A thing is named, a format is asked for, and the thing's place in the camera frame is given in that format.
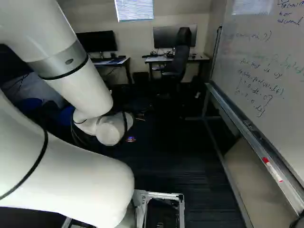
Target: black cable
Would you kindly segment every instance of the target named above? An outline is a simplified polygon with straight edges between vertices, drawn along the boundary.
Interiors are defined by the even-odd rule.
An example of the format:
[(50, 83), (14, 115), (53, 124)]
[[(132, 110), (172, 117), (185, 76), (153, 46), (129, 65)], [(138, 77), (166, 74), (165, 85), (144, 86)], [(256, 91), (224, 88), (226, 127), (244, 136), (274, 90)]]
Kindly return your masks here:
[(48, 147), (48, 133), (44, 129), (43, 129), (43, 133), (44, 133), (43, 146), (42, 146), (40, 154), (39, 154), (38, 158), (36, 159), (35, 163), (33, 164), (32, 168), (29, 169), (27, 174), (25, 174), (25, 176), (13, 188), (11, 188), (9, 191), (7, 191), (2, 196), (0, 196), (0, 200), (4, 199), (5, 197), (7, 197), (11, 193), (13, 193), (17, 188), (19, 188), (30, 177), (30, 175), (35, 171), (35, 169), (40, 164), (44, 154), (46, 153), (47, 147)]
[(131, 199), (131, 204), (133, 206), (134, 227), (137, 228), (137, 214), (136, 214), (136, 207), (135, 207), (133, 199)]
[(115, 71), (117, 68), (114, 68), (110, 71), (110, 73), (108, 73), (106, 76), (110, 75), (111, 73), (113, 73), (113, 71)]
[(78, 147), (81, 147), (81, 145), (78, 143), (78, 141), (81, 142), (85, 147), (87, 147), (87, 143), (85, 143), (74, 131), (73, 123), (71, 123), (71, 134), (72, 134), (72, 138), (73, 138), (74, 142), (77, 144)]
[(26, 76), (23, 76), (21, 79), (19, 79), (18, 81), (16, 81), (13, 85), (11, 85), (10, 87), (8, 87), (8, 88), (3, 88), (3, 90), (10, 90), (12, 87), (14, 87), (18, 82), (23, 82), (23, 80), (27, 77), (27, 76), (29, 76), (29, 73), (26, 75)]

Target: wall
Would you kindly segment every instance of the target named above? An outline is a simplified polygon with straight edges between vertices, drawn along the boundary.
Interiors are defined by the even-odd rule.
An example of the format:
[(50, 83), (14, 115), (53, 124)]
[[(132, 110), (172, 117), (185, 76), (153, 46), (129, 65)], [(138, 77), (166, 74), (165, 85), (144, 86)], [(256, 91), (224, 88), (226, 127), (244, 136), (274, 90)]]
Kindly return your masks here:
[[(114, 0), (61, 0), (67, 19), (76, 33), (113, 30), (118, 45), (117, 55), (131, 57), (131, 72), (148, 71), (143, 55), (154, 49), (153, 26), (197, 24), (197, 45), (191, 52), (203, 53), (209, 19), (209, 0), (155, 0), (152, 21), (118, 22)], [(104, 69), (106, 75), (111, 69)], [(184, 81), (197, 74), (196, 64), (188, 65)], [(112, 83), (127, 83), (123, 69), (107, 77)]]
[(210, 6), (209, 24), (206, 37), (205, 53), (212, 57), (217, 29), (224, 22), (227, 0), (213, 0)]

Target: computer monitor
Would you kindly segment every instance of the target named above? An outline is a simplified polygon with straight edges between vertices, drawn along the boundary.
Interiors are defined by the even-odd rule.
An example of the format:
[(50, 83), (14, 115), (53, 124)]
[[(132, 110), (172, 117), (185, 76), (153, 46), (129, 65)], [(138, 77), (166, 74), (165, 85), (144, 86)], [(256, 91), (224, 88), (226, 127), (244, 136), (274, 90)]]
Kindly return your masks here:
[(117, 51), (113, 31), (86, 32), (76, 35), (86, 52)]
[(172, 48), (180, 27), (189, 27), (192, 33), (191, 47), (196, 45), (198, 25), (153, 27), (154, 48)]

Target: metal frame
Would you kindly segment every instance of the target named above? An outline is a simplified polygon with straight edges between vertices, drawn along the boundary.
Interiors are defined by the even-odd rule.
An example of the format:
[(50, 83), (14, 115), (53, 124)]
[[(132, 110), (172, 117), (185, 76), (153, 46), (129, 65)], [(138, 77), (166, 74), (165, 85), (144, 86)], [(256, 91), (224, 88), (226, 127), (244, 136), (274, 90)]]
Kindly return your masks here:
[[(136, 228), (145, 228), (147, 220), (147, 207), (151, 199), (167, 199), (167, 200), (176, 200), (179, 202), (179, 228), (185, 228), (185, 198), (183, 194), (178, 193), (160, 193), (160, 192), (151, 192), (144, 190), (134, 190), (133, 197), (134, 205), (136, 207), (137, 214), (137, 227)], [(66, 218), (64, 224), (61, 228), (69, 228), (72, 222), (72, 218)]]
[(145, 228), (146, 220), (147, 220), (147, 207), (148, 203), (151, 199), (167, 199), (167, 200), (176, 200), (179, 202), (179, 221), (180, 226), (179, 228), (185, 228), (185, 198), (183, 194), (178, 193), (159, 193), (159, 192), (150, 192), (144, 190), (134, 190), (133, 200), (135, 202), (135, 206), (142, 207), (142, 212), (144, 213), (144, 227), (143, 225), (139, 225), (137, 222), (138, 228)]

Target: red marker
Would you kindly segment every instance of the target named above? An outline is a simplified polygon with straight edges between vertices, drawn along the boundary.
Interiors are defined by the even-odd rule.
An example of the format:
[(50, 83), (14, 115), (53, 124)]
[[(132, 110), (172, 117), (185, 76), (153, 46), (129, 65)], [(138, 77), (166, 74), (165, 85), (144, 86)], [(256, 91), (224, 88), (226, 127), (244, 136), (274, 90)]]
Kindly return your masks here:
[(283, 179), (280, 177), (280, 175), (277, 173), (277, 171), (274, 169), (274, 167), (270, 164), (268, 158), (262, 158), (263, 162), (269, 167), (272, 174), (276, 177), (277, 181), (279, 183), (283, 182)]

